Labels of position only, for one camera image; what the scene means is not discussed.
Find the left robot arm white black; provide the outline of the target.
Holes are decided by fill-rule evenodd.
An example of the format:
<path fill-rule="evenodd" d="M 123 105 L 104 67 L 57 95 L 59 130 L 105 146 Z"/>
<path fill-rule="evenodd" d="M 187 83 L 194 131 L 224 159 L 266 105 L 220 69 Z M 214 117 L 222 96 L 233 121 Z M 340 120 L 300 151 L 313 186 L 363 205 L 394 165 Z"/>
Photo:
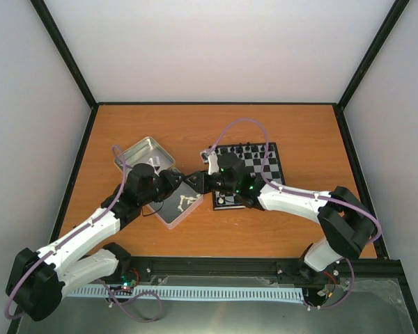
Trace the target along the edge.
<path fill-rule="evenodd" d="M 83 223 L 37 251 L 21 250 L 6 285 L 8 300 L 22 309 L 16 317 L 43 320 L 77 288 L 105 276 L 127 278 L 131 263 L 121 256 L 121 248 L 102 249 L 90 257 L 87 252 L 133 222 L 147 204 L 170 197 L 183 178 L 180 172 L 136 164 L 123 171 L 121 183 Z"/>

